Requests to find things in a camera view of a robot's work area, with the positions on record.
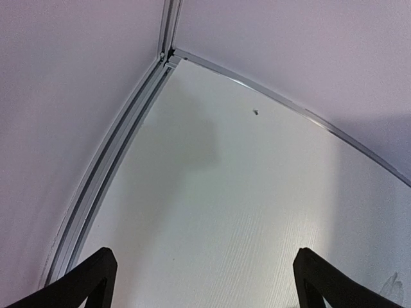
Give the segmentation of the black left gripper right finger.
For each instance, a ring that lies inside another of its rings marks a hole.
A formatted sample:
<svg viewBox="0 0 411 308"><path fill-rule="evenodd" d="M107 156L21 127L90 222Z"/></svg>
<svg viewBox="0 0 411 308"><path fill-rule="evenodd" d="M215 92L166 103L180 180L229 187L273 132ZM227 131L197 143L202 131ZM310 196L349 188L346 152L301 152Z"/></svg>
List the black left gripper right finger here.
<svg viewBox="0 0 411 308"><path fill-rule="evenodd" d="M300 307L399 307L356 283L309 248L297 252L293 274Z"/></svg>

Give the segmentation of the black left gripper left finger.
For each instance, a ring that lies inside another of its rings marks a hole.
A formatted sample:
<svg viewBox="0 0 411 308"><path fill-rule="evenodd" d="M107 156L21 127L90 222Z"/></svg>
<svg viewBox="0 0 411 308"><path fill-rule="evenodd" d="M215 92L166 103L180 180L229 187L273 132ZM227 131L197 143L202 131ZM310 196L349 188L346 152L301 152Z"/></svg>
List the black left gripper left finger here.
<svg viewBox="0 0 411 308"><path fill-rule="evenodd" d="M102 247L69 273L8 307L110 307L118 263Z"/></svg>

